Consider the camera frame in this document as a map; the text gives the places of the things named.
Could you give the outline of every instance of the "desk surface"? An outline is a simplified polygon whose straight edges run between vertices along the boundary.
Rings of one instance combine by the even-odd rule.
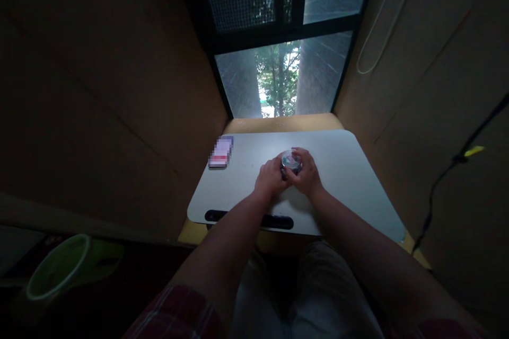
[[[208,223],[209,209],[230,210],[254,188],[259,168],[292,146],[313,155],[324,187],[373,227],[395,241],[405,228],[376,178],[354,135],[345,130],[231,134],[234,137],[226,169],[205,168],[188,208],[188,218]],[[273,206],[273,215],[294,221],[287,233],[321,235],[307,198],[295,188],[286,190]]]

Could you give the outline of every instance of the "cardboard wall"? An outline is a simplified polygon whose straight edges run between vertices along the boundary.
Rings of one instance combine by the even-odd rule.
[[[0,10],[2,191],[176,239],[227,121],[183,0]]]
[[[507,0],[407,0],[382,58],[356,70],[382,0],[371,0],[335,113],[352,131],[413,237],[432,183],[509,86]],[[359,64],[380,51],[400,0],[388,0]],[[435,275],[494,333],[509,297],[509,110],[479,136],[486,150],[440,184],[422,250]]]

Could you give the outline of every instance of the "black window frame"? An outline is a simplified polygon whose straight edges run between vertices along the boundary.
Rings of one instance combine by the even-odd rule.
[[[234,116],[217,68],[216,55],[351,31],[352,39],[330,112],[334,111],[362,25],[368,0],[362,0],[360,11],[356,14],[310,24],[303,24],[305,0],[292,1],[292,17],[289,23],[284,22],[283,0],[275,0],[276,21],[274,23],[230,33],[216,32],[212,9],[208,0],[184,0],[184,2],[200,45],[207,55],[229,120],[234,119]]]

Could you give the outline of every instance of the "tree trunk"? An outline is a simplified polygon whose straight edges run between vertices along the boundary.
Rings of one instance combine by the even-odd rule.
[[[279,44],[278,46],[279,60],[278,60],[278,71],[279,71],[279,83],[278,83],[278,91],[277,91],[277,99],[278,99],[278,116],[282,117],[285,111],[284,105],[284,90],[285,90],[285,73],[284,73],[284,61],[285,61],[285,49],[284,44]]]
[[[272,61],[272,86],[273,94],[277,94],[276,63],[274,61]],[[276,98],[275,101],[276,104],[274,105],[274,116],[277,117],[277,111],[279,110],[278,99]]]

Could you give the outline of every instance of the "plaid shirt sleeve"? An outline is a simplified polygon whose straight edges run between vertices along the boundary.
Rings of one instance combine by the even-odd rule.
[[[413,339],[487,339],[487,333],[466,327],[451,319],[432,319],[419,324],[414,330]],[[399,339],[394,329],[391,338]]]
[[[214,307],[199,293],[182,285],[168,285],[124,334],[126,339],[224,337]]]

